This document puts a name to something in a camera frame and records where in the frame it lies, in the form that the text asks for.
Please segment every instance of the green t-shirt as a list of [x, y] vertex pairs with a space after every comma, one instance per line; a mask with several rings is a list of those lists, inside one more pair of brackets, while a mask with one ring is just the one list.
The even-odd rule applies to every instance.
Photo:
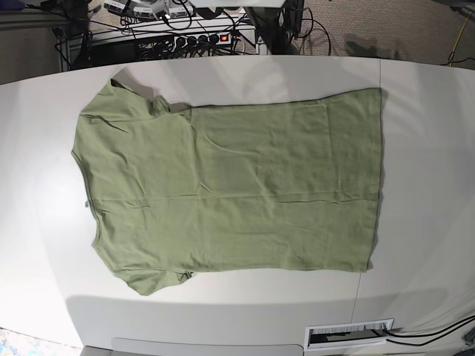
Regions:
[[144, 295], [194, 271], [366, 271], [380, 107], [370, 88], [172, 113], [112, 80], [81, 112], [73, 147], [93, 247]]

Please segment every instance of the wrinkle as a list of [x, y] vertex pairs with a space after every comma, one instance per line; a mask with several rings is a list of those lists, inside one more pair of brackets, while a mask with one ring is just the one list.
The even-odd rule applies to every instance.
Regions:
[[116, 128], [117, 130], [122, 131], [122, 132], [125, 132], [126, 134], [129, 134], [129, 133], [130, 133], [130, 132], [124, 130], [123, 128], [120, 128], [119, 126], [112, 125], [110, 121], [104, 119], [104, 118], [103, 118], [102, 116], [100, 116], [100, 115], [94, 115], [93, 117], [91, 117], [91, 119], [100, 120], [100, 121], [104, 122], [107, 126], [111, 126], [112, 128]]
[[[131, 202], [131, 201], [143, 201], [143, 200], [172, 200], [172, 199], [187, 199], [187, 198], [194, 198], [195, 200], [213, 200], [213, 199], [242, 199], [242, 198], [256, 198], [256, 197], [261, 197], [261, 198], [269, 198], [269, 197], [274, 197], [274, 198], [278, 198], [278, 197], [288, 197], [289, 195], [309, 195], [309, 194], [332, 194], [332, 193], [342, 193], [340, 191], [316, 191], [316, 192], [309, 192], [309, 193], [285, 193], [285, 194], [236, 194], [236, 195], [221, 195], [219, 197], [201, 197], [200, 195], [198, 194], [178, 194], [178, 195], [174, 195], [174, 196], [168, 196], [168, 197], [152, 197], [152, 198], [141, 198], [141, 199], [91, 199], [91, 200], [98, 200], [98, 201], [104, 201], [104, 202], [107, 202], [107, 201], [117, 201], [117, 202]], [[373, 192], [369, 192], [369, 191], [362, 191], [361, 193], [359, 193], [360, 195], [374, 195]], [[369, 199], [367, 198], [350, 198], [350, 199], [344, 199], [344, 200], [341, 200], [341, 199], [338, 199], [338, 200], [335, 200], [335, 201], [338, 201], [338, 202], [352, 202], [352, 201], [359, 201], [359, 200], [367, 200], [367, 201], [370, 201]], [[297, 200], [296, 202], [309, 202], [309, 201], [312, 201], [312, 200], [307, 200], [307, 201], [301, 201], [301, 200]]]
[[134, 206], [131, 209], [141, 209], [141, 208], [150, 208], [150, 205], [141, 205], [141, 206]]
[[339, 204], [340, 202], [343, 201], [338, 201], [338, 202], [329, 202], [328, 200], [322, 200], [322, 199], [314, 199], [314, 200], [294, 200], [294, 201], [288, 201], [288, 202], [278, 202], [280, 204], [307, 204], [308, 202], [326, 202], [327, 204]]
[[198, 183], [200, 184], [201, 187], [205, 188], [209, 193], [212, 193], [212, 192], [213, 192], [210, 188], [208, 188], [208, 187], [206, 186], [205, 183], [203, 183], [203, 182], [198, 182]]
[[284, 225], [285, 226], [290, 226], [292, 228], [296, 228], [297, 230], [300, 230], [300, 231], [305, 231], [305, 232], [309, 232], [311, 234], [317, 234], [318, 232], [317, 231], [313, 231], [313, 230], [310, 230], [308, 228], [302, 228], [301, 226], [299, 225], [296, 225], [296, 224], [292, 224], [290, 222], [287, 222], [287, 221], [284, 221]]
[[229, 148], [219, 146], [216, 142], [213, 142], [204, 132], [201, 131], [200, 133], [203, 135], [203, 137], [206, 139], [206, 141], [211, 143], [216, 148], [219, 148], [220, 150], [223, 150], [223, 151], [226, 151], [226, 152], [231, 152], [232, 154], [247, 154], [247, 155], [253, 154], [252, 152], [243, 152], [243, 151], [230, 150]]

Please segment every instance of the short sleeve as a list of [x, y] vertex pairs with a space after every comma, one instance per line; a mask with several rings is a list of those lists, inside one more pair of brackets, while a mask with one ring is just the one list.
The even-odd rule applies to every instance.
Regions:
[[82, 110], [80, 116], [107, 118], [108, 122], [154, 119], [167, 108], [161, 100], [148, 100], [128, 86], [110, 79]]
[[159, 289], [176, 286], [191, 277], [191, 272], [175, 273], [155, 269], [124, 270], [114, 272], [129, 287], [141, 295], [150, 295]]

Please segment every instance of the wire bundle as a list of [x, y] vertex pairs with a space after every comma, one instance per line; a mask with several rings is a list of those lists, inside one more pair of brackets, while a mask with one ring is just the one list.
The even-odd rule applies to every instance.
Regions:
[[[466, 317], [465, 319], [459, 320], [456, 323], [453, 323], [452, 325], [449, 325], [448, 327], [439, 330], [437, 332], [431, 332], [429, 334], [411, 334], [411, 335], [404, 335], [404, 334], [394, 334], [392, 332], [389, 332], [388, 330], [382, 330], [382, 332], [386, 335], [389, 335], [391, 337], [397, 337], [397, 338], [420, 338], [420, 337], [431, 337], [431, 336], [436, 336], [434, 339], [430, 339], [429, 341], [425, 341], [424, 343], [403, 343], [400, 341], [394, 341], [392, 339], [388, 339], [388, 343], [395, 343], [397, 345], [404, 345], [404, 346], [426, 346], [430, 343], [433, 343], [437, 340], [442, 339], [443, 337], [455, 332], [456, 330], [462, 328], [463, 326], [468, 325], [469, 323], [472, 323], [475, 321], [475, 315], [472, 315], [470, 317]], [[373, 333], [378, 335], [379, 337], [382, 337], [384, 335], [379, 334], [375, 330], [373, 330]]]
[[462, 61], [454, 61], [453, 58], [455, 56], [455, 51], [457, 49], [457, 46], [459, 45], [459, 41], [460, 39], [462, 38], [462, 34], [463, 34], [463, 31], [465, 30], [465, 28], [467, 27], [467, 23], [468, 23], [468, 20], [470, 19], [470, 17], [472, 16], [472, 13], [473, 11], [469, 12], [468, 15], [467, 15], [467, 18], [465, 19], [464, 23], [463, 23], [463, 26], [462, 28], [460, 29], [460, 32], [459, 32], [459, 35], [457, 36], [457, 40], [455, 41], [455, 44], [453, 45], [453, 50], [451, 52], [451, 54], [449, 54], [448, 56], [448, 61], [447, 63], [443, 64], [443, 65], [449, 65], [450, 67], [452, 67], [452, 64], [453, 63], [462, 63], [462, 62], [465, 62], [465, 61], [468, 61], [469, 59], [471, 60], [474, 60], [474, 58], [472, 57], [468, 57], [466, 59], [463, 59]]
[[[202, 29], [206, 32], [206, 34], [208, 34], [210, 36], [210, 32], [204, 26], [202, 26], [200, 21], [198, 19], [193, 19], [192, 14], [191, 14], [190, 10], [188, 9], [188, 7], [186, 6], [186, 3], [185, 3], [184, 0], [174, 0], [174, 1], [178, 1], [178, 3], [185, 8], [185, 10], [187, 12], [187, 15], [188, 15], [188, 18], [189, 18], [189, 23], [183, 28], [176, 28], [176, 27], [171, 26], [168, 19], [164, 16], [163, 21], [172, 30], [161, 30], [161, 31], [142, 30], [139, 27], [134, 27], [134, 25], [138, 24], [140, 22], [140, 20], [136, 19], [134, 17], [130, 17], [126, 13], [126, 11], [128, 9], [128, 4], [130, 4], [130, 1], [131, 0], [128, 1], [127, 5], [125, 6], [124, 11], [121, 14], [121, 22], [120, 23], [121, 23], [122, 27], [114, 26], [112, 24], [106, 24], [106, 23], [103, 23], [103, 22], [94, 21], [92, 19], [74, 18], [74, 17], [70, 16], [70, 14], [64, 8], [62, 9], [62, 13], [53, 12], [52, 10], [49, 10], [47, 8], [36, 7], [36, 6], [33, 6], [33, 5], [30, 5], [29, 8], [45, 11], [45, 12], [48, 12], [48, 13], [53, 13], [57, 16], [60, 16], [60, 17], [63, 17], [65, 19], [67, 19], [71, 24], [75, 24], [76, 26], [78, 26], [81, 29], [82, 33], [83, 33], [83, 41], [82, 41], [81, 53], [80, 54], [81, 54], [81, 57], [84, 57], [84, 58], [88, 57], [88, 53], [89, 53], [88, 51], [91, 49], [91, 43], [92, 43], [92, 38], [93, 38], [92, 32], [88, 29], [88, 24], [90, 24], [90, 23], [100, 24], [102, 26], [106, 26], [106, 27], [109, 28], [109, 31], [111, 31], [111, 32], [119, 32], [122, 35], [124, 35], [124, 34], [132, 35], [134, 37], [134, 39], [137, 39], [136, 35], [139, 35], [139, 34], [173, 35], [173, 36], [177, 36], [177, 37], [183, 37], [183, 38], [188, 39], [188, 40], [191, 39], [192, 42], [196, 41], [197, 47], [199, 48], [198, 50], [194, 50], [193, 48], [186, 48], [182, 52], [179, 52], [178, 56], [175, 56], [175, 54], [173, 54], [173, 55], [170, 54], [170, 50], [169, 50], [168, 47], [164, 48], [162, 45], [157, 44], [160, 41], [156, 41], [157, 42], [156, 44], [139, 44], [138, 45], [139, 52], [140, 52], [139, 60], [150, 60], [150, 59], [161, 59], [161, 58], [184, 58], [184, 57], [187, 57], [187, 56], [196, 56], [196, 55], [203, 56], [205, 54], [207, 54], [208, 56], [253, 54], [253, 53], [246, 52], [246, 42], [250, 43], [250, 45], [252, 45], [252, 46], [254, 46], [254, 43], [252, 41], [250, 41], [248, 38], [246, 38], [245, 36], [243, 36], [242, 33], [240, 33], [240, 31], [237, 30], [237, 25], [240, 22], [249, 20], [246, 17], [246, 15], [240, 17], [237, 21], [235, 21], [226, 11], [223, 11], [223, 14], [225, 16], [229, 17], [232, 21], [231, 26], [229, 26], [226, 29], [220, 31], [220, 32], [230, 31], [230, 36], [231, 36], [231, 39], [232, 39], [231, 46], [230, 47], [224, 47], [222, 45], [216, 45], [216, 44], [210, 43], [208, 41], [203, 41], [202, 39], [195, 39], [194, 37], [192, 37], [190, 35], [187, 35], [187, 34], [182, 34], [182, 33], [176, 32], [176, 31], [179, 31], [179, 30], [190, 28], [192, 22], [196, 21], [196, 23], [200, 27], [202, 27]], [[309, 18], [302, 19], [302, 21], [311, 21], [312, 23], [311, 23], [310, 30], [307, 33], [305, 33], [304, 35], [301, 36], [300, 35], [300, 25], [298, 27], [296, 27], [296, 26], [289, 27], [290, 26], [289, 25], [290, 16], [291, 16], [292, 11], [305, 11], [305, 10], [307, 10], [309, 12]], [[309, 9], [308, 7], [304, 8], [304, 9], [293, 9], [291, 7], [285, 7], [280, 11], [280, 13], [278, 15], [278, 20], [281, 17], [282, 17], [282, 19], [281, 19], [282, 29], [283, 29], [283, 32], [286, 33], [286, 36], [287, 36], [287, 46], [290, 45], [290, 43], [292, 42], [293, 39], [305, 39], [305, 38], [309, 37], [311, 32], [314, 30], [314, 24], [317, 24], [318, 26], [320, 26], [322, 28], [322, 30], [327, 35], [328, 54], [329, 55], [331, 54], [331, 50], [332, 50], [331, 47], [332, 46], [331, 46], [330, 35], [328, 34], [325, 27], [320, 22], [316, 21], [313, 18], [313, 14], [312, 14], [311, 9]], [[55, 48], [56, 48], [56, 50], [58, 50], [58, 52], [60, 53], [62, 58], [68, 63], [68, 66], [71, 68], [71, 64], [69, 63], [69, 61], [66, 59], [66, 57], [64, 56], [64, 54], [61, 51], [61, 44], [62, 43], [59, 43], [57, 46], [55, 46]], [[164, 53], [161, 56], [161, 55], [158, 54], [158, 51], [160, 51], [160, 50], [164, 50], [166, 53]]]
[[[295, 14], [295, 12], [304, 12], [307, 11], [309, 13], [309, 18], [302, 19], [302, 21], [310, 21], [310, 29], [305, 33], [304, 35], [301, 35], [301, 26], [300, 24], [296, 24], [292, 20], [292, 16]], [[255, 11], [253, 11], [253, 15], [266, 23], [269, 26], [272, 26], [266, 19], [263, 19], [261, 16], [259, 16]], [[302, 9], [290, 7], [290, 6], [284, 6], [281, 11], [278, 13], [278, 23], [281, 29], [281, 36], [284, 37], [284, 50], [287, 50], [292, 42], [296, 39], [302, 39], [303, 43], [307, 38], [310, 37], [312, 32], [314, 31], [314, 24], [317, 24], [325, 33], [327, 36], [327, 41], [328, 41], [328, 56], [332, 55], [332, 41], [330, 39], [330, 35], [325, 28], [325, 26], [322, 25], [319, 21], [315, 20], [313, 17], [313, 12], [309, 7], [304, 7]]]

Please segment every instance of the white table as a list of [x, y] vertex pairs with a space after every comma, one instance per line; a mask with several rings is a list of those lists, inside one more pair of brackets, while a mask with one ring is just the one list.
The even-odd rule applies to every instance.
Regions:
[[[113, 277], [91, 248], [96, 224], [71, 156], [78, 113], [112, 76], [142, 95], [191, 105], [381, 86], [384, 179], [373, 269], [196, 274], [149, 297]], [[143, 62], [3, 85], [0, 327], [80, 345], [77, 329], [84, 344], [117, 348], [121, 337], [302, 344], [310, 325], [395, 318], [395, 327], [412, 330], [458, 320], [475, 309], [474, 95], [469, 70], [314, 56]]]

